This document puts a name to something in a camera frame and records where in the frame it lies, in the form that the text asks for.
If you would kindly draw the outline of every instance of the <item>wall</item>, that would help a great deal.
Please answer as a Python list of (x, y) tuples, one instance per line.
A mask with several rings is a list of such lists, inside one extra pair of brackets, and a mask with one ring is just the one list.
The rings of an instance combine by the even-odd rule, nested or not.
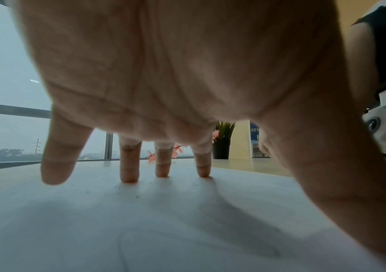
[[(339, 10), (339, 22), (342, 33), (346, 33), (350, 26), (367, 13), (376, 3), (376, 0), (337, 0), (336, 5)], [(231, 159), (246, 159), (250, 157), (248, 138), (248, 121), (238, 122), (233, 131), (230, 145)]]

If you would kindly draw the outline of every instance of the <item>white table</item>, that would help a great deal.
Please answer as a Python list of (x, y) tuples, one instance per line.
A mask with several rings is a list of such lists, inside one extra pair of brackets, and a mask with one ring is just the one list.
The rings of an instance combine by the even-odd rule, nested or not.
[(386, 259), (339, 232), (288, 177), (175, 160), (169, 178), (141, 162), (79, 163), (67, 183), (39, 165), (0, 170), (0, 272), (386, 272)]

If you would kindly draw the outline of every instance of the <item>palm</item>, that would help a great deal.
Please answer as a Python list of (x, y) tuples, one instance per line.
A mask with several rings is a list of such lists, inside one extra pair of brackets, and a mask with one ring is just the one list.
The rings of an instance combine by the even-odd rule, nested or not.
[[(157, 175), (168, 174), (180, 142), (207, 176), (217, 120), (265, 125), (276, 106), (307, 97), (304, 86), (328, 84), (330, 70), (345, 82), (331, 1), (302, 19), (280, 1), (17, 2), (54, 103), (42, 168), (49, 183), (70, 175), (93, 128), (119, 133), (123, 181), (138, 178), (143, 140), (156, 142)], [(317, 11), (328, 21), (310, 27)]]

